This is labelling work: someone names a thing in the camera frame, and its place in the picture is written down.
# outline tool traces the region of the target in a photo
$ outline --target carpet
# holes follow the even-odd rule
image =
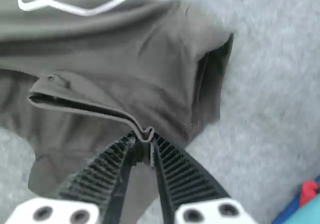
[[[320,174],[319,0],[189,0],[235,31],[221,120],[187,148],[260,224]],[[0,222],[31,197],[34,154],[0,131]],[[139,224],[161,223],[155,200]]]

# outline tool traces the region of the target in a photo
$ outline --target ribbed rubber pad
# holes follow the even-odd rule
[[[125,165],[124,162],[130,162],[128,154],[135,142],[133,133],[114,142],[85,169],[76,174],[68,185],[64,185],[65,188],[60,190],[59,197],[64,200],[94,203],[99,206],[101,213],[105,213],[117,185],[122,185],[119,183],[119,178],[126,179],[126,176],[129,178],[131,165],[129,163]],[[125,195],[128,182],[124,184]]]
[[[175,211],[182,204],[229,197],[222,186],[185,150],[158,134],[153,145],[166,224],[173,223]]]

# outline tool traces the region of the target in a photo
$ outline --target blue object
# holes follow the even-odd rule
[[[284,224],[319,224],[320,195],[299,208]]]
[[[315,179],[317,183],[320,184],[320,176]],[[278,216],[275,218],[275,220],[272,222],[272,224],[283,224],[286,220],[288,220],[299,208],[299,199],[300,194],[298,194],[290,203],[289,205],[278,214]]]

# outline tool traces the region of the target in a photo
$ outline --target screw hole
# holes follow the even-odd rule
[[[239,215],[237,208],[230,204],[224,204],[219,207],[220,213],[225,217],[236,217]]]
[[[73,213],[70,221],[72,224],[86,224],[89,220],[89,217],[90,217],[90,215],[87,211],[80,210],[80,211]]]
[[[38,222],[45,221],[50,218],[53,210],[51,207],[42,207],[36,210],[33,215],[33,219]]]
[[[187,210],[184,212],[184,220],[189,223],[199,223],[204,220],[202,214],[197,210]]]

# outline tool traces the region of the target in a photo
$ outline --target t-shirt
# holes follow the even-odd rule
[[[0,126],[31,144],[36,194],[130,130],[185,146],[219,117],[233,36],[186,2],[0,3]],[[154,172],[135,167],[123,223],[156,194]]]

